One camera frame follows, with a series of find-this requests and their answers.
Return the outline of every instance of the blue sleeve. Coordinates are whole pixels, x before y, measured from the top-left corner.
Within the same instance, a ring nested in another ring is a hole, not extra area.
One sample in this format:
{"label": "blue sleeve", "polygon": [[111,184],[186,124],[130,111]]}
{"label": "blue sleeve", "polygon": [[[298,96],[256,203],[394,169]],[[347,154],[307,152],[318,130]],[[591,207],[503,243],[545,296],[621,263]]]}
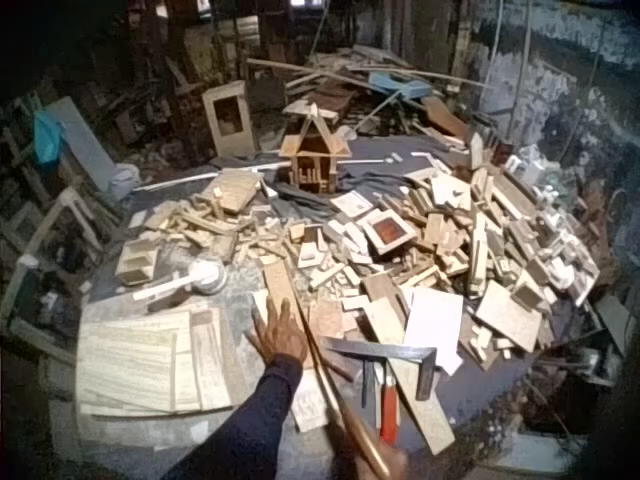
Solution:
{"label": "blue sleeve", "polygon": [[282,424],[301,377],[297,359],[274,356],[255,392],[165,479],[275,478]]}

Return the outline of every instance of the workbench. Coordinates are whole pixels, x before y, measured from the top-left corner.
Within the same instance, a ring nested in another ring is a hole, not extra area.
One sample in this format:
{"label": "workbench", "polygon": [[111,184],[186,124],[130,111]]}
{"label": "workbench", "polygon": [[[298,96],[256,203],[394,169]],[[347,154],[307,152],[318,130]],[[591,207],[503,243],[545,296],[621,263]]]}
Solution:
{"label": "workbench", "polygon": [[[357,182],[359,175],[372,170],[378,174],[387,173],[400,178],[404,173],[429,166],[428,160],[413,158],[411,152],[433,152],[437,156],[433,145],[421,137],[360,138],[351,142],[350,147],[353,151],[353,159],[382,159],[389,156],[391,152],[396,152],[405,159],[402,163],[341,167],[343,172],[348,172],[350,179],[347,178],[347,181],[350,182]],[[264,164],[276,161],[279,161],[276,156],[262,154],[251,163]],[[235,161],[229,166],[246,166],[251,163]],[[215,169],[205,167],[196,172],[185,172],[183,176],[206,171],[215,171]],[[267,182],[273,180],[274,172],[263,173]],[[200,192],[209,182],[210,180],[199,180],[158,191],[136,193],[129,200],[130,212],[133,214],[152,208],[164,200],[186,198]],[[371,194],[378,187],[378,185],[360,184],[357,190],[370,200],[374,200]],[[397,187],[395,188],[396,195],[399,195]],[[287,202],[281,199],[276,202],[278,209],[290,208],[286,205]],[[137,229],[128,230],[125,225],[118,235],[124,241],[135,238],[138,233]],[[93,288],[89,304],[83,310],[81,328],[82,324],[89,322],[115,320],[118,317],[144,313],[144,302],[134,302],[131,293],[120,294],[118,299],[113,299],[118,295],[116,289],[121,286],[113,276],[120,248],[121,243],[114,245],[92,280]],[[155,278],[169,274],[175,268],[176,262],[188,262],[188,258],[185,259],[184,255],[176,249],[178,247],[169,247],[160,253]],[[264,370],[264,365],[246,340],[243,331],[252,328],[252,292],[265,288],[262,271],[256,262],[246,259],[243,265],[230,265],[227,272],[228,281],[221,292],[211,297],[194,296],[188,302],[204,301],[211,306],[222,307],[223,314],[231,326],[238,358],[245,373],[245,381],[249,391],[253,391]],[[302,282],[304,279],[298,277],[294,280],[299,290],[304,289]],[[554,323],[553,327],[556,332],[563,331],[562,325]],[[464,350],[461,349],[459,354],[464,360],[463,365],[451,378],[447,378],[443,373],[436,387],[438,398],[454,427],[454,432],[478,417],[496,397],[511,390],[516,381],[525,375],[534,360],[533,355],[512,358],[509,361],[504,361],[500,357],[488,372],[483,372]],[[360,407],[361,375],[353,384],[348,384],[342,379],[338,379],[338,384],[347,401],[350,401],[356,411],[359,411],[373,425],[375,418],[373,392],[370,392],[367,408]],[[154,419],[101,418],[78,413],[77,420],[86,461],[98,463],[131,478],[158,478],[195,445],[214,432],[230,413],[231,411],[227,410]],[[403,406],[401,414],[398,446],[409,452],[424,450],[426,444]],[[441,453],[438,458],[448,455],[449,450]],[[280,446],[279,478],[302,478],[303,474],[305,478],[327,478],[332,458],[333,448],[326,429],[315,429],[301,434],[296,431],[291,415],[287,417]]]}

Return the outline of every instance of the hand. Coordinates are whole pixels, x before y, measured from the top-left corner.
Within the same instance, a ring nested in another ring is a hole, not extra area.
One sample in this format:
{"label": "hand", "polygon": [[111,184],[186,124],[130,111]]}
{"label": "hand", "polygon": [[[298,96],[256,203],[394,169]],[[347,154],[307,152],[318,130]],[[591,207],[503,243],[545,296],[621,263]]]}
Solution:
{"label": "hand", "polygon": [[254,310],[253,323],[256,327],[258,340],[262,346],[262,356],[265,363],[271,362],[277,353],[284,353],[297,358],[304,363],[307,358],[307,336],[296,324],[291,315],[291,305],[286,298],[280,307],[280,316],[271,297],[267,297],[268,325],[265,327],[260,315]]}
{"label": "hand", "polygon": [[[387,467],[389,467],[392,480],[406,480],[409,478],[409,457],[407,457],[404,450],[390,447],[382,440],[378,441],[378,450]],[[355,463],[359,480],[378,480],[367,461],[360,455],[356,456]]]}

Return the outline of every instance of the red handle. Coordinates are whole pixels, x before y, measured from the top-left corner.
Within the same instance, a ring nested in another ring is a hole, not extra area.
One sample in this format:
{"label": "red handle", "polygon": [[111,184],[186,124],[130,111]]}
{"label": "red handle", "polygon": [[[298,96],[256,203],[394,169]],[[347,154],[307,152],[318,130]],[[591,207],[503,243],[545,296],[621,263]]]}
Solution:
{"label": "red handle", "polygon": [[380,438],[388,445],[396,443],[398,433],[397,423],[397,393],[396,387],[382,387],[382,426],[380,428]]}

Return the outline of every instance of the stack of wood sheets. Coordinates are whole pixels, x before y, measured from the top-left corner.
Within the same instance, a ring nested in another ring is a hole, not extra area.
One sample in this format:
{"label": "stack of wood sheets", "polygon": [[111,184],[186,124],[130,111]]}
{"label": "stack of wood sheets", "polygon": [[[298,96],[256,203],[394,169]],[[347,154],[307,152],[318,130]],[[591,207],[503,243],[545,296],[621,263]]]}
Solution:
{"label": "stack of wood sheets", "polygon": [[84,414],[158,416],[218,410],[248,395],[217,308],[83,325],[77,395]]}

